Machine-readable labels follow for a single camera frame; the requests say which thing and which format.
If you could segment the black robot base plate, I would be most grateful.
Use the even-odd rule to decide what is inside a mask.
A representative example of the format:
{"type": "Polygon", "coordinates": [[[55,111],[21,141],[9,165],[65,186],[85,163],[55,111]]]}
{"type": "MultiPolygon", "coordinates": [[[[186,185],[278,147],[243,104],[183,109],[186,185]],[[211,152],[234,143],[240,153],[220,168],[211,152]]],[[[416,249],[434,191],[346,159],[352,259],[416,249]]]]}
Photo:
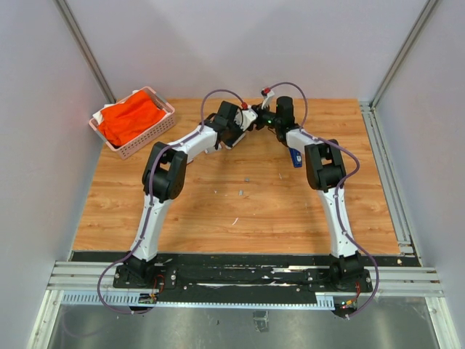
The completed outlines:
{"type": "Polygon", "coordinates": [[[372,258],[360,256],[362,288],[341,291],[326,282],[332,257],[265,254],[160,254],[155,265],[165,276],[148,289],[115,288],[118,263],[59,262],[53,274],[68,289],[93,291],[87,300],[108,305],[110,292],[139,292],[154,300],[277,300],[292,302],[311,296],[331,296],[336,307],[354,305],[359,296],[374,296],[381,269],[372,258]]]}

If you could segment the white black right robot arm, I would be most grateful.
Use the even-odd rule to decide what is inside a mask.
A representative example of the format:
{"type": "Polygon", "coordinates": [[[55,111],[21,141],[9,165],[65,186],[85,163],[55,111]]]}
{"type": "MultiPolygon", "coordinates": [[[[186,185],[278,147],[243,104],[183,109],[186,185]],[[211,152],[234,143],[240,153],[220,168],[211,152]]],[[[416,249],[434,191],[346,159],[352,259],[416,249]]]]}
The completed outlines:
{"type": "Polygon", "coordinates": [[[251,109],[257,114],[257,129],[269,127],[278,141],[304,153],[307,182],[321,200],[331,238],[331,263],[325,281],[339,291],[360,291],[364,268],[353,239],[345,207],[344,182],[347,179],[341,147],[336,140],[310,135],[294,118],[291,97],[279,97],[274,112],[261,103],[251,109]]]}

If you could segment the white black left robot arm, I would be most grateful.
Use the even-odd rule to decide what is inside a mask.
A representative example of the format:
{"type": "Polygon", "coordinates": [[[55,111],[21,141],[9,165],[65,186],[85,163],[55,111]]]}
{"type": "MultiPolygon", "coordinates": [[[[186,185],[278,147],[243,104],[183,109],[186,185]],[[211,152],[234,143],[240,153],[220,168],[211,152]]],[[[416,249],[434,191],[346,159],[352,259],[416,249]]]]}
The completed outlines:
{"type": "Polygon", "coordinates": [[[161,231],[169,208],[185,184],[187,165],[202,152],[232,148],[253,127],[257,112],[247,105],[223,101],[216,113],[191,133],[165,144],[156,143],[142,174],[144,207],[134,243],[118,262],[115,288],[148,289],[166,275],[155,265],[161,231]]]}

